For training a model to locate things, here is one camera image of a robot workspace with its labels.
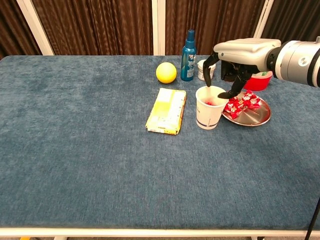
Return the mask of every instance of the bottle label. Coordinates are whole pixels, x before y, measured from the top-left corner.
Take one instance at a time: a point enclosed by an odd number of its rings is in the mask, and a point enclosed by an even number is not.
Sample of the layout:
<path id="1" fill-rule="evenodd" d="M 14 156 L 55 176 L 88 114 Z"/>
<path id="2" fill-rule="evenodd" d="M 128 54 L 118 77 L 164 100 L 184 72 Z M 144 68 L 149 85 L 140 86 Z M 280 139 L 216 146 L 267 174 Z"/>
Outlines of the bottle label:
<path id="1" fill-rule="evenodd" d="M 196 62 L 196 56 L 194 54 L 189 54 L 189 58 L 188 58 L 188 68 L 189 69 L 186 71 L 187 78 L 190 78 L 194 75 L 195 62 Z"/>

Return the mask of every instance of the red container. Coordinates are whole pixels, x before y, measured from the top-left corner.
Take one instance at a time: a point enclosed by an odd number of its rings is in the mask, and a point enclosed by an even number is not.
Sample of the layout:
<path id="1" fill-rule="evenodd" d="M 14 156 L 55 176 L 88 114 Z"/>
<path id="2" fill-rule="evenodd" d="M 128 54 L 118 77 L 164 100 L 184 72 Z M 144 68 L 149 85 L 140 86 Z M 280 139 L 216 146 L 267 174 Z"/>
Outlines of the red container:
<path id="1" fill-rule="evenodd" d="M 246 82 L 243 88 L 250 91 L 265 90 L 272 77 L 272 71 L 268 71 L 266 72 L 266 75 L 262 76 L 263 74 L 265 74 L 265 72 L 253 74 L 252 77 Z"/>

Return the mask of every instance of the metal plate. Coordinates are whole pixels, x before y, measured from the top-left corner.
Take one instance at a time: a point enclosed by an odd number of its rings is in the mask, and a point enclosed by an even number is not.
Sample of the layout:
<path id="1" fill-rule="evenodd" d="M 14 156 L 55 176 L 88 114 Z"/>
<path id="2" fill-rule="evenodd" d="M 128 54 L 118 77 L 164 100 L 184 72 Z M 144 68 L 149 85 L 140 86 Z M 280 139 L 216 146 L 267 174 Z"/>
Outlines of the metal plate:
<path id="1" fill-rule="evenodd" d="M 245 92 L 242 91 L 238 95 L 238 99 L 240 100 L 245 95 Z M 260 126 L 268 122 L 271 118 L 271 110 L 269 105 L 260 98 L 259 101 L 260 108 L 255 109 L 244 109 L 237 118 L 232 119 L 229 113 L 223 110 L 222 115 L 235 124 L 239 124 L 242 126 L 255 127 Z"/>

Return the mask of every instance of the yellow ball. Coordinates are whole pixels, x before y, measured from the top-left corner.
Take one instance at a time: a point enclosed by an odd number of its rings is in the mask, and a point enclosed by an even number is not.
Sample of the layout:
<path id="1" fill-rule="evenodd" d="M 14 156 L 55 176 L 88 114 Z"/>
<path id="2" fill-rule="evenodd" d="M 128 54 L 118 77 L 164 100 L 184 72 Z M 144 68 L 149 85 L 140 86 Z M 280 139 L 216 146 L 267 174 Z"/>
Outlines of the yellow ball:
<path id="1" fill-rule="evenodd" d="M 177 77 L 177 69 L 172 63 L 163 62 L 156 68 L 155 75 L 161 83 L 170 84 Z"/>

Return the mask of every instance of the yellow snack bag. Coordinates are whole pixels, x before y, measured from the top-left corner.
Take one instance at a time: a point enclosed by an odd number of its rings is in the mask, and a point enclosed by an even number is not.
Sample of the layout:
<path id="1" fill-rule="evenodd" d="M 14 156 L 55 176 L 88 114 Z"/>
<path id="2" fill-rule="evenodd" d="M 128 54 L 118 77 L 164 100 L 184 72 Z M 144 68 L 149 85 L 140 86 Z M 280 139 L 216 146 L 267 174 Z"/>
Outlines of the yellow snack bag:
<path id="1" fill-rule="evenodd" d="M 150 132 L 177 135 L 181 128 L 186 91 L 160 88 L 145 127 Z"/>

